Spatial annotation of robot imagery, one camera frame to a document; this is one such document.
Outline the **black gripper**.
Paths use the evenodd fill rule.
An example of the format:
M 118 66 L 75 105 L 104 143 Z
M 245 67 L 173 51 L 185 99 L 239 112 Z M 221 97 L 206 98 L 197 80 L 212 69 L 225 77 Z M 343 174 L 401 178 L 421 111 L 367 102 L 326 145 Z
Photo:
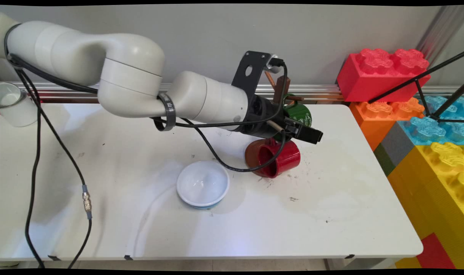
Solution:
M 317 144 L 321 141 L 324 133 L 320 130 L 306 126 L 302 122 L 287 117 L 284 111 L 280 111 L 279 114 L 276 115 L 275 113 L 280 107 L 279 104 L 272 103 L 270 100 L 258 95 L 249 96 L 248 101 L 249 105 L 244 122 L 254 122 L 274 116 L 271 120 L 285 129 L 286 135 L 291 139 L 297 139 L 312 144 Z M 274 129 L 274 127 L 268 125 L 266 122 L 241 125 L 240 133 L 262 139 L 270 139 L 278 135 L 278 139 L 281 140 L 280 131 Z

